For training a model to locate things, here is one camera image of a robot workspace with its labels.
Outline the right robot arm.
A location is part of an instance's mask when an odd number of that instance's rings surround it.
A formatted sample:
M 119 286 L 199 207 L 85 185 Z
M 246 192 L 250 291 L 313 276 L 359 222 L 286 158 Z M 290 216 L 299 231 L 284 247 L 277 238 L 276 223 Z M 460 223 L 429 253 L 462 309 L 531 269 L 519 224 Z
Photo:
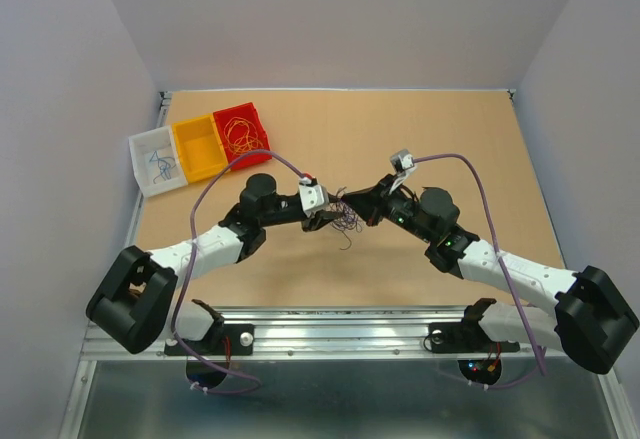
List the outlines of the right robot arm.
M 608 373 L 639 329 L 639 319 L 609 275 L 594 266 L 576 272 L 499 251 L 462 228 L 459 208 L 444 189 L 415 194 L 391 175 L 346 193 L 343 203 L 368 226 L 388 220 L 427 243 L 439 271 L 511 294 L 513 304 L 493 299 L 467 308 L 463 343 L 525 342 L 564 352 L 583 369 Z

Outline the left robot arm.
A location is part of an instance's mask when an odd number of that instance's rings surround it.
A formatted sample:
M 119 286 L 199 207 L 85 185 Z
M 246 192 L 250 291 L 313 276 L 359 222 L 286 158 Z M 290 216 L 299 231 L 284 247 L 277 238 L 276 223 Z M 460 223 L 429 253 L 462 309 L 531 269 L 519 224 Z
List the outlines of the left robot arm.
M 184 340 L 199 352 L 213 352 L 222 343 L 223 317 L 200 300 L 185 301 L 188 283 L 249 258 L 271 226 L 300 223 L 305 232 L 323 228 L 339 218 L 330 208 L 337 200 L 314 178 L 301 178 L 296 194 L 281 195 L 273 176 L 254 174 L 224 219 L 206 232 L 161 249 L 123 249 L 89 300 L 86 315 L 132 354 L 159 339 Z

